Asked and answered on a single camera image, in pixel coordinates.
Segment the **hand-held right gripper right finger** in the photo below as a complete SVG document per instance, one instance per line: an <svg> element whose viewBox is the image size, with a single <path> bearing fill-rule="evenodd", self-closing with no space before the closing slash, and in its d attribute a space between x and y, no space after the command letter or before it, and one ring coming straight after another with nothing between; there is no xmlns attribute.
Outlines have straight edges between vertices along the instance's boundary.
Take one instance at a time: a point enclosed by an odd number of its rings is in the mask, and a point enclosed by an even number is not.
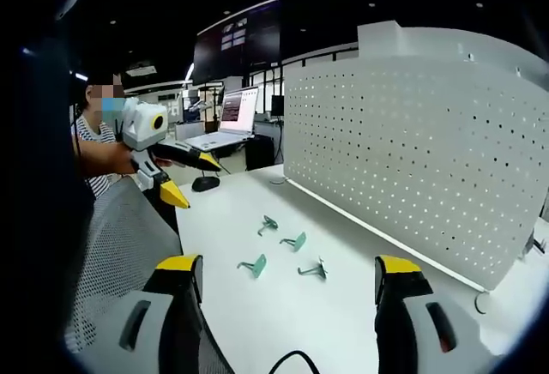
<svg viewBox="0 0 549 374"><path fill-rule="evenodd" d="M380 373L489 373L501 360L478 322L405 258L375 258L374 299Z"/></svg>

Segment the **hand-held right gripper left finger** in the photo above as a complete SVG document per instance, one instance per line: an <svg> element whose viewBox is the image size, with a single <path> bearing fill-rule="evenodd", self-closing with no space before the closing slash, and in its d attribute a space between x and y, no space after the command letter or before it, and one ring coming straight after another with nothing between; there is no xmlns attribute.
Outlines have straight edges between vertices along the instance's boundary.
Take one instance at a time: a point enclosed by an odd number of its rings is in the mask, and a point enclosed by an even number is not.
<svg viewBox="0 0 549 374"><path fill-rule="evenodd" d="M160 262L141 291L97 322L80 360L89 373L197 373L202 331L200 255Z"/></svg>

